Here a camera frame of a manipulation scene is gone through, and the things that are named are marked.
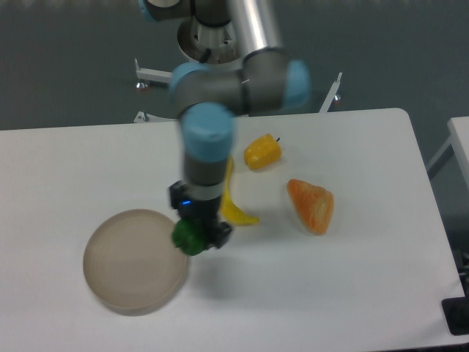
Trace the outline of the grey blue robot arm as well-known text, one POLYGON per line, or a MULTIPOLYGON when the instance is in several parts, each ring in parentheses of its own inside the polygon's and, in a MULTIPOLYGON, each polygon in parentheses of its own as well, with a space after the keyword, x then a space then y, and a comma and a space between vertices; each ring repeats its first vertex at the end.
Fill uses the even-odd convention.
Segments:
POLYGON ((177 108, 182 179, 169 187, 180 217, 171 239, 194 256, 221 248, 232 227, 218 217, 234 139, 234 119, 303 105, 311 94, 309 71, 288 57, 269 1, 141 1, 154 21, 190 18, 218 36, 198 41, 206 53, 176 67, 169 97, 177 108))

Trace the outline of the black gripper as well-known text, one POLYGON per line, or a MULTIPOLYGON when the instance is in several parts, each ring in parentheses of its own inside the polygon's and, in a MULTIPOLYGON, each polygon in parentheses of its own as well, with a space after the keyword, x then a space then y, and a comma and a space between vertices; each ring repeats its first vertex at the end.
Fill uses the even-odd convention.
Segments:
POLYGON ((169 201, 181 219, 200 221, 206 224, 207 248, 220 249, 228 243, 233 227, 220 221, 222 183, 204 186, 187 180, 178 180, 168 188, 169 201))

